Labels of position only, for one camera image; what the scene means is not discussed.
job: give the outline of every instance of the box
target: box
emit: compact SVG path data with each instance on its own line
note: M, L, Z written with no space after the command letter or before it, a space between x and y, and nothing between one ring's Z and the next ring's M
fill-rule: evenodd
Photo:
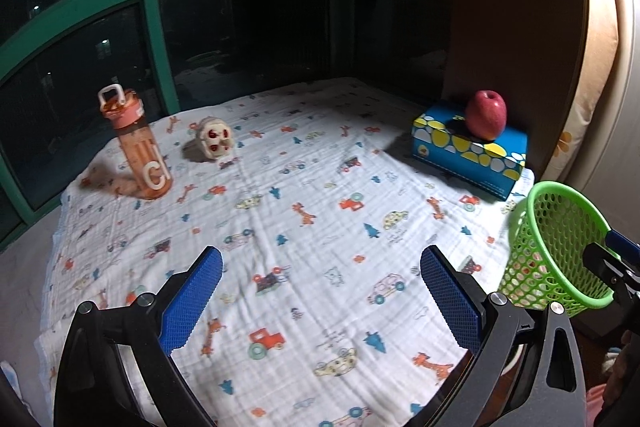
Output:
M471 136L464 111L438 102L414 120L413 156L505 201L527 158L527 135L508 127L493 142Z

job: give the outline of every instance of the orange water bottle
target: orange water bottle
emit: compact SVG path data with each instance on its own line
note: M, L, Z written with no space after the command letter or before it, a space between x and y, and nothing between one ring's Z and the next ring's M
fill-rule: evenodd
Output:
M116 91L109 100L104 95ZM168 192L172 185L158 144L146 123L142 100L132 89L123 90L120 84L111 84L98 92L100 111L111 124L120 140L122 151L140 188L139 197L155 200Z

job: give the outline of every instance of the white skull-like toy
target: white skull-like toy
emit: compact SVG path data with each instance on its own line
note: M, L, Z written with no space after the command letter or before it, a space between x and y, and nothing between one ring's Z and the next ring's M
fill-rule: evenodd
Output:
M210 160L229 154L234 146L234 138L229 126L220 118L203 118L196 130L196 142L202 153Z

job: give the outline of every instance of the apple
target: apple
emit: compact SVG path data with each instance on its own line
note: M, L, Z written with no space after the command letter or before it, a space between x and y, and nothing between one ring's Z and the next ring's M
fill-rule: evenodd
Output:
M480 90L466 104L465 123L472 135L493 141L507 126L507 106L495 91Z

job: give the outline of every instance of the brown wooden panel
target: brown wooden panel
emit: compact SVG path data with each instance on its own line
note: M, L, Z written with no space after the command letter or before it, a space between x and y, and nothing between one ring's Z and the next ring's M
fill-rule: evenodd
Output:
M454 0L443 97L478 89L504 97L509 122L529 134L536 177L551 158L582 64L588 0Z

